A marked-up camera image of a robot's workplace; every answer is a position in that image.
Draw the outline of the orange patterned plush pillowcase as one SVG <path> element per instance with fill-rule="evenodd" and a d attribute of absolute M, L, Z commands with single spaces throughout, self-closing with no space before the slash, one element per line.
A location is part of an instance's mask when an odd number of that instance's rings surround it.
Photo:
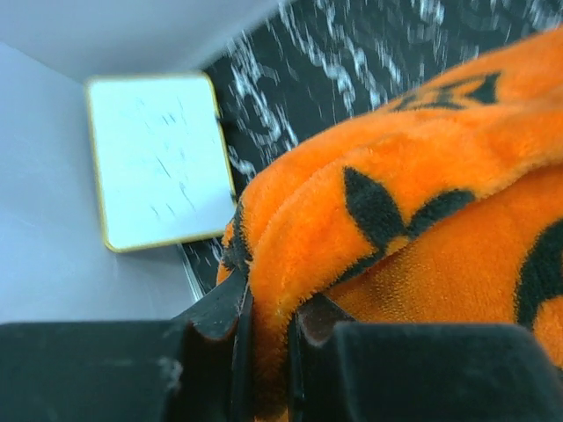
<path fill-rule="evenodd" d="M 288 327 L 509 323 L 562 365 L 562 31 L 458 65 L 302 142 L 242 192 L 217 278 L 254 297 L 254 414 L 287 419 Z"/>

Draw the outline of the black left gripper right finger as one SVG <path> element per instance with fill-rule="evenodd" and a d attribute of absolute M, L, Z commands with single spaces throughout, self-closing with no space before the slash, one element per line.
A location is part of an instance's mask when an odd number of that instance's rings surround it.
<path fill-rule="evenodd" d="M 289 420 L 336 421 L 346 416 L 341 357 L 331 337 L 336 324 L 353 321 L 322 294 L 297 309 L 288 331 Z"/>

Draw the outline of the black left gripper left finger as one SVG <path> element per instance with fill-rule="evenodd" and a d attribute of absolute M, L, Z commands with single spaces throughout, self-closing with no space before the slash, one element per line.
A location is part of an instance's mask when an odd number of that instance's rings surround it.
<path fill-rule="evenodd" d="M 182 373 L 169 420 L 253 420 L 252 305 L 247 280 L 235 270 L 175 318 L 184 329 Z"/>

